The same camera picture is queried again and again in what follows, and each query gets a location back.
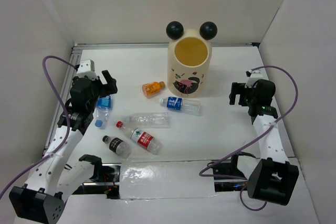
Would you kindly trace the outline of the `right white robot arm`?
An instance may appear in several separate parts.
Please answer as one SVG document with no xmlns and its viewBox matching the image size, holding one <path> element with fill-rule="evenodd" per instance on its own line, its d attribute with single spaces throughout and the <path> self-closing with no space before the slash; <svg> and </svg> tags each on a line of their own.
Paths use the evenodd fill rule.
<svg viewBox="0 0 336 224">
<path fill-rule="evenodd" d="M 245 179 L 252 199 L 286 206 L 299 177 L 299 168 L 290 164 L 282 145 L 276 125 L 278 113 L 271 105 L 275 91 L 275 84 L 264 79 L 232 83 L 229 103 L 248 107 L 251 123 L 261 137 L 260 159 L 239 151 L 233 155 L 228 171 L 221 173 L 215 165 L 213 172 L 217 179 Z"/>
</svg>

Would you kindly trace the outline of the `blue cap crushed bottle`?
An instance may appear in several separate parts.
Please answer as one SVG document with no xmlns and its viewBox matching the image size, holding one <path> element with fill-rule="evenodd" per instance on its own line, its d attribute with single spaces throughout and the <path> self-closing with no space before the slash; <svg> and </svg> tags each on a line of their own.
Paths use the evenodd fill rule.
<svg viewBox="0 0 336 224">
<path fill-rule="evenodd" d="M 95 109 L 95 115 L 96 115 L 95 126 L 97 128 L 102 130 L 106 127 L 111 110 L 112 110 L 112 98 L 110 95 L 100 98 L 98 100 Z"/>
</svg>

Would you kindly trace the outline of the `black label plastic bottle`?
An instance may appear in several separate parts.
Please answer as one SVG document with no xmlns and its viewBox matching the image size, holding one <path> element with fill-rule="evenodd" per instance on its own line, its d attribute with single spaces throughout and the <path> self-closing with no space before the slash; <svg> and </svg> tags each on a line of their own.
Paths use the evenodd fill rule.
<svg viewBox="0 0 336 224">
<path fill-rule="evenodd" d="M 126 159 L 131 154 L 130 145 L 118 137 L 110 137 L 105 135 L 102 141 L 108 146 L 109 150 L 118 156 Z"/>
</svg>

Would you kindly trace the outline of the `clear unlabelled plastic bottle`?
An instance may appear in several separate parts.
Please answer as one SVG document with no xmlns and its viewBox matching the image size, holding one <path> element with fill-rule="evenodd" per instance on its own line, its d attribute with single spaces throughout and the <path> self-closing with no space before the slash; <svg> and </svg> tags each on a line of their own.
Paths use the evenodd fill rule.
<svg viewBox="0 0 336 224">
<path fill-rule="evenodd" d="M 124 121 L 144 129 L 167 129 L 170 127 L 170 117 L 167 112 L 135 113 L 127 115 Z"/>
</svg>

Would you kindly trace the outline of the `small orange juice bottle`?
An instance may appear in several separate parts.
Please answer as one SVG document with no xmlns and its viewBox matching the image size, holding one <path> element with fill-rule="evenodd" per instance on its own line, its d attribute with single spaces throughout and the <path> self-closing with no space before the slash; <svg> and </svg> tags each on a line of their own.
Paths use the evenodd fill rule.
<svg viewBox="0 0 336 224">
<path fill-rule="evenodd" d="M 160 93 L 164 89 L 165 89 L 165 83 L 163 81 L 151 82 L 142 85 L 142 92 L 146 98 L 151 98 Z"/>
</svg>

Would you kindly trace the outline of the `red label plastic bottle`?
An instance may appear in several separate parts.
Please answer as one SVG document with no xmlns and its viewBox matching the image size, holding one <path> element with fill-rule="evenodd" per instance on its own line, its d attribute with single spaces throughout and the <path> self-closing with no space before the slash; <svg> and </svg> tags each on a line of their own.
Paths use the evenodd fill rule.
<svg viewBox="0 0 336 224">
<path fill-rule="evenodd" d="M 132 123 L 118 121 L 116 127 L 123 132 L 132 142 L 139 145 L 153 155 L 157 155 L 161 148 L 161 143 L 147 131 L 137 127 Z"/>
</svg>

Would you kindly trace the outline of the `blue label plastic bottle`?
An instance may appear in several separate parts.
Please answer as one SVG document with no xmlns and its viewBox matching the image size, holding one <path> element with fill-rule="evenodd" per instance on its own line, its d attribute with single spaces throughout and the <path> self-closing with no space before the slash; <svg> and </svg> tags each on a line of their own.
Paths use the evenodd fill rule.
<svg viewBox="0 0 336 224">
<path fill-rule="evenodd" d="M 160 105 L 171 111 L 181 112 L 194 116 L 202 115 L 202 105 L 199 101 L 167 97 L 160 99 Z"/>
</svg>

